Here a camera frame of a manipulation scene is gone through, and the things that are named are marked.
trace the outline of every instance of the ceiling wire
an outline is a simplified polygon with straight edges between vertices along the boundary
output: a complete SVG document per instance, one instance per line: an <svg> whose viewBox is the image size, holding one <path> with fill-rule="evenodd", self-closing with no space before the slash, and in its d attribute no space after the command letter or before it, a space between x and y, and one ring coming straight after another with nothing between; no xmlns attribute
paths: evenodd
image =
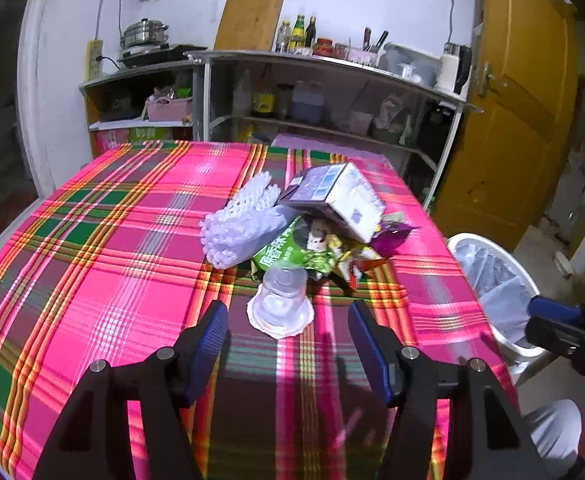
<svg viewBox="0 0 585 480"><path fill-rule="evenodd" d="M99 21L101 21L101 7L103 5L104 0L99 0L99 10L96 12L95 40L99 37Z"/></svg>
<svg viewBox="0 0 585 480"><path fill-rule="evenodd" d="M455 0L451 0L451 13L448 17L448 43L451 42L453 37L453 9L455 8Z"/></svg>

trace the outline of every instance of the metal shelf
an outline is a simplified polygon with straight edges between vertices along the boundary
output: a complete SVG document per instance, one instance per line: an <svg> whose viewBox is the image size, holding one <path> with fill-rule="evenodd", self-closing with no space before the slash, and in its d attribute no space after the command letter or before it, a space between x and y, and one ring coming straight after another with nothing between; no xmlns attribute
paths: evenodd
<svg viewBox="0 0 585 480"><path fill-rule="evenodd" d="M352 74L360 74L367 78L373 78L386 84L392 84L401 87L407 91L413 91L424 95L436 101L444 101L458 106L469 106L475 108L466 102L459 94L446 92L442 90L435 90L427 86L409 81L392 72L386 72L379 68L371 66L363 66L350 61L342 59L335 59L333 57L321 56L297 56L296 54L281 54L280 52L266 52L260 50L208 50L205 52L197 52L192 54L192 57L203 62L206 60L243 60L243 61L260 61L268 63L282 63L291 64L295 66L305 66L309 68L319 68L326 70L337 70L341 72L349 72Z"/></svg>
<svg viewBox="0 0 585 480"><path fill-rule="evenodd" d="M175 70L176 68L191 67L194 65L201 64L200 61L196 60L179 60L179 61L167 61L166 63L155 63L145 66L137 66L135 68L122 68L121 70L112 74L105 74L97 79L91 79L90 81L84 81L79 85L81 91L86 88L93 88L95 86L103 85L112 81L120 81L122 79L130 79L144 74L152 74L156 72L167 72Z"/></svg>
<svg viewBox="0 0 585 480"><path fill-rule="evenodd" d="M383 140L373 139L372 137L361 136L357 134L350 134L347 132L341 132L339 130L332 130L331 128L326 128L323 126L315 126L314 124L306 124L306 123L297 123L295 121L286 121L286 120L279 120L279 119L271 119L271 118L262 118L262 117L251 117L251 116L223 116L218 117L214 121L210 122L210 129L213 129L215 126L219 126L219 124L223 123L224 121L230 119L241 119L246 121L255 121L257 123L269 123L269 124L278 124L280 126L290 126L294 128L303 128L306 130L313 130L316 132L322 132L325 134L329 134L335 137L347 137L349 139L356 139L361 142L367 142L370 144L374 144L377 146L383 146L385 149L391 150L402 150L405 152L415 153L416 155L420 156L422 160L428 165L428 168L437 172L437 165L435 164L434 160L430 158L426 153L418 150L416 148L409 148L407 146L401 146L400 144L390 144L387 142L383 142Z"/></svg>
<svg viewBox="0 0 585 480"><path fill-rule="evenodd" d="M183 123L182 121L149 121L147 119L126 119L123 121L97 121L90 124L89 130L116 130L118 128L173 128L173 127L190 127L192 123Z"/></svg>

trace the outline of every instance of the cutting board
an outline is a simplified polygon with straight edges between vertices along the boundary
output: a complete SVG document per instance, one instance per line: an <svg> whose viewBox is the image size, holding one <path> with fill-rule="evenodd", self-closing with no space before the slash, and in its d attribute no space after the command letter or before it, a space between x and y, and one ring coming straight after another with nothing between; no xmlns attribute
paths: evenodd
<svg viewBox="0 0 585 480"><path fill-rule="evenodd" d="M226 0L215 50L271 50L284 0Z"/></svg>

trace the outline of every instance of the metal screw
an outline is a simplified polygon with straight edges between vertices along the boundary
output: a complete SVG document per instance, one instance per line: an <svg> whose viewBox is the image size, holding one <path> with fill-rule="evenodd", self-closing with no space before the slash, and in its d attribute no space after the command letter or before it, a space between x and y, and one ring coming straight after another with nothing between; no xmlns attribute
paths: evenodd
<svg viewBox="0 0 585 480"><path fill-rule="evenodd" d="M414 346L404 346L401 349L401 355L403 355L406 359L417 359L419 357L419 350L417 350Z"/></svg>
<svg viewBox="0 0 585 480"><path fill-rule="evenodd" d="M104 368L106 368L106 361L103 359L97 359L90 364L90 370L92 372L100 372Z"/></svg>
<svg viewBox="0 0 585 480"><path fill-rule="evenodd" d="M468 360L468 366L476 372L483 372L486 369L486 363L476 357Z"/></svg>
<svg viewBox="0 0 585 480"><path fill-rule="evenodd" d="M162 361L166 359L170 359L173 355L175 355L175 351L173 350L172 346L164 346L157 350L157 357Z"/></svg>

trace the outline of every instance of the yellow door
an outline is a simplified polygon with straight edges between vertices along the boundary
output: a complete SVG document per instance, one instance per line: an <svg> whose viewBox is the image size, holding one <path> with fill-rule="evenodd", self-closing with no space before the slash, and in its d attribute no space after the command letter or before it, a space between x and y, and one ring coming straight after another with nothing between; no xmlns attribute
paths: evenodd
<svg viewBox="0 0 585 480"><path fill-rule="evenodd" d="M513 250L551 197L577 91L574 7L563 0L486 0L476 79L433 219Z"/></svg>

